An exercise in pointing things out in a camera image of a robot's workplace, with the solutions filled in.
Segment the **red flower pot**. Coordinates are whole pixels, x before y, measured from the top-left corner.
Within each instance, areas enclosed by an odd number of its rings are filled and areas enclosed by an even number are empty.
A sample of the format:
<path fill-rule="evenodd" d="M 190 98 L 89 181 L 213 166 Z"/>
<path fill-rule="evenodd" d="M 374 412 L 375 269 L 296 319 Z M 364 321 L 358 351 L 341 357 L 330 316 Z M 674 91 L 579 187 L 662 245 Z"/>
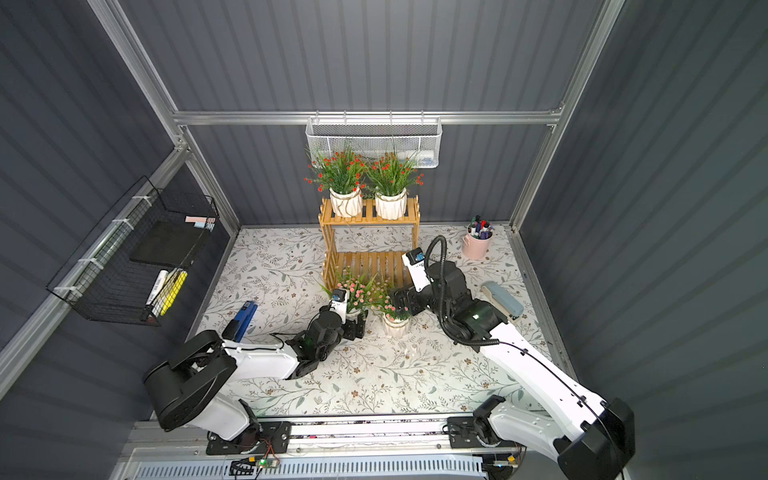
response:
<path fill-rule="evenodd" d="M 306 178 L 319 192 L 327 191 L 333 213 L 341 218 L 353 218 L 362 213 L 366 164 L 351 146 L 331 153 L 309 152 L 308 167 L 312 176 Z"/>
<path fill-rule="evenodd" d="M 366 165 L 366 179 L 379 218 L 394 221 L 405 215 L 408 188 L 423 184 L 423 174 L 416 164 L 415 155 L 401 158 L 396 151 L 387 151 Z"/>

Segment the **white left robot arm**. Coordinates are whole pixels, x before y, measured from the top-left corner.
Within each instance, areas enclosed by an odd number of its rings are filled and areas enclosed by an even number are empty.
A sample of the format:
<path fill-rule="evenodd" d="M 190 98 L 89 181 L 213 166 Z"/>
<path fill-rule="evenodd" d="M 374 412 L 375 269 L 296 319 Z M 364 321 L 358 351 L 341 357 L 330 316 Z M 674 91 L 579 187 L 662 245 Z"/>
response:
<path fill-rule="evenodd" d="M 203 331 L 143 377 L 160 427 L 168 432 L 191 424 L 226 442 L 252 443 L 260 431 L 256 415 L 246 401 L 224 394 L 224 386 L 244 379 L 302 378 L 341 341 L 361 339 L 367 317 L 366 310 L 349 316 L 323 306 L 305 330 L 277 345 L 238 343 Z"/>

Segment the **yellow marker in basket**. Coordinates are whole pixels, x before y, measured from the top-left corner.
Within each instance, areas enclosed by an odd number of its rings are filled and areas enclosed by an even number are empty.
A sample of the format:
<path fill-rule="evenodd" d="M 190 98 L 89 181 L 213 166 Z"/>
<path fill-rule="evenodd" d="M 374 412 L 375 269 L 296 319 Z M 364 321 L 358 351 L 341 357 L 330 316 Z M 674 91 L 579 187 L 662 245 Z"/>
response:
<path fill-rule="evenodd" d="M 156 317 L 165 315 L 172 307 L 187 276 L 187 271 L 183 269 L 175 269 L 168 274 L 155 301 L 153 313 Z"/>

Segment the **white tube in basket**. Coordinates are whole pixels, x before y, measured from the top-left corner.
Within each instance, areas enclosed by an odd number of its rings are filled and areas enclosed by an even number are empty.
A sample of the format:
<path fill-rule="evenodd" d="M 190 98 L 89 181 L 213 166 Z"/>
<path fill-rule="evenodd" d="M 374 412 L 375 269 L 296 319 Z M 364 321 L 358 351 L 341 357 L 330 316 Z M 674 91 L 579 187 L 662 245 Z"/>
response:
<path fill-rule="evenodd" d="M 164 286 L 164 284 L 166 282 L 167 276 L 168 276 L 168 271 L 167 270 L 160 270 L 159 271 L 159 273 L 158 273 L 158 275 L 157 275 L 157 277 L 155 279 L 155 282 L 154 282 L 154 284 L 153 284 L 153 286 L 152 286 L 152 288 L 150 290 L 149 296 L 148 296 L 147 301 L 146 301 L 146 305 L 152 305 L 155 302 L 156 297 L 159 295 L 159 293 L 161 292 L 161 290 L 162 290 L 162 288 L 163 288 L 163 286 Z"/>

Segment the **markers in pink cup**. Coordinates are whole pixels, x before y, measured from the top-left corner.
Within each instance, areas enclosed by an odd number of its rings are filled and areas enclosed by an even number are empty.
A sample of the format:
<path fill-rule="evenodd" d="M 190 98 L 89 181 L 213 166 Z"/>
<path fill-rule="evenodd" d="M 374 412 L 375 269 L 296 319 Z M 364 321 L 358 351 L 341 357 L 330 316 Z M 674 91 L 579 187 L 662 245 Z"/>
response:
<path fill-rule="evenodd" d="M 494 225 L 488 220 L 482 219 L 480 215 L 476 215 L 468 225 L 467 233 L 471 238 L 488 240 L 493 236 Z"/>

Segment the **pink flower pot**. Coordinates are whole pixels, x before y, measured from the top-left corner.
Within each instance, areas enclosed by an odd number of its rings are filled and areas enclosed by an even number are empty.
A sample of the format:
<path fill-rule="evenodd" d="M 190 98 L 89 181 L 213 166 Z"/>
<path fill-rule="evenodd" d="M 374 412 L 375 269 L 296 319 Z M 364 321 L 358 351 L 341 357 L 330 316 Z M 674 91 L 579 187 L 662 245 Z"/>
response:
<path fill-rule="evenodd" d="M 413 308 L 409 305 L 407 291 L 404 288 L 393 289 L 379 302 L 385 333 L 393 338 L 400 338 L 407 332 Z"/>
<path fill-rule="evenodd" d="M 345 290 L 346 316 L 352 319 L 372 310 L 389 311 L 391 302 L 387 287 L 378 274 L 355 274 L 350 268 L 344 268 L 338 273 L 337 281 L 331 287 L 323 285 L 323 290 L 330 300 L 335 290 Z"/>

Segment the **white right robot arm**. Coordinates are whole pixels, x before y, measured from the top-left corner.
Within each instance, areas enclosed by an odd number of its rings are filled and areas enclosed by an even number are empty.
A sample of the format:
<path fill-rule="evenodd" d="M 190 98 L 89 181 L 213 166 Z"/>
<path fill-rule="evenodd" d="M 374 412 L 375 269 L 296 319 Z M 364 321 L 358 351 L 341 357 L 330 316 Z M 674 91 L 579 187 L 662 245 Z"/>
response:
<path fill-rule="evenodd" d="M 397 312 L 434 313 L 449 339 L 481 353 L 509 374 L 547 413 L 546 418 L 492 395 L 458 429 L 456 445 L 495 447 L 515 442 L 554 460 L 569 479 L 615 479 L 635 453 L 634 413 L 620 399 L 605 401 L 560 370 L 514 326 L 522 304 L 498 283 L 473 297 L 451 261 L 426 261 L 416 249 L 402 257 L 411 286 L 393 291 Z"/>

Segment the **light blue stapler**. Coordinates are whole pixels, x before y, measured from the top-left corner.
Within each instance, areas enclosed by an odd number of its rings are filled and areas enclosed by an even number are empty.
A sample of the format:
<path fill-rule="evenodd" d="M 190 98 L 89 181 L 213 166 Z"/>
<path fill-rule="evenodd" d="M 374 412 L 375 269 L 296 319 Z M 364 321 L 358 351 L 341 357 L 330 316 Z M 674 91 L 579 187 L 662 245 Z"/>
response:
<path fill-rule="evenodd" d="M 483 283 L 481 291 L 490 303 L 509 319 L 515 320 L 523 315 L 523 304 L 497 282 L 487 281 Z"/>

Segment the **metal base rail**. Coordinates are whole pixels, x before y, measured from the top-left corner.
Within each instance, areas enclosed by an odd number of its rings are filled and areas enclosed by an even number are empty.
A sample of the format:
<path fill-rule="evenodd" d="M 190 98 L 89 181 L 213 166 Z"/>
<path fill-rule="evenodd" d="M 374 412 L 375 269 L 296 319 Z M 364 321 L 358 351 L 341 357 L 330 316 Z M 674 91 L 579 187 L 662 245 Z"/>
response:
<path fill-rule="evenodd" d="M 561 479 L 557 462 L 518 442 L 489 447 L 453 414 L 272 417 L 279 437 L 215 456 L 213 434 L 139 422 L 113 479 Z"/>

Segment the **pink pen cup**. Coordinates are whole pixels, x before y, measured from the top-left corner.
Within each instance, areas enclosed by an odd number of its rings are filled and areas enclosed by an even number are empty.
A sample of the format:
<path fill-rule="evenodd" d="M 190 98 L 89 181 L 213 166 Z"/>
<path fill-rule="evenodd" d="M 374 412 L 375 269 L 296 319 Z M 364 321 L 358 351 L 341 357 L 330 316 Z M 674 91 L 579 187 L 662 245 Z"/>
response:
<path fill-rule="evenodd" d="M 467 233 L 462 239 L 462 256 L 469 260 L 483 260 L 486 257 L 490 243 L 490 238 L 476 238 Z"/>

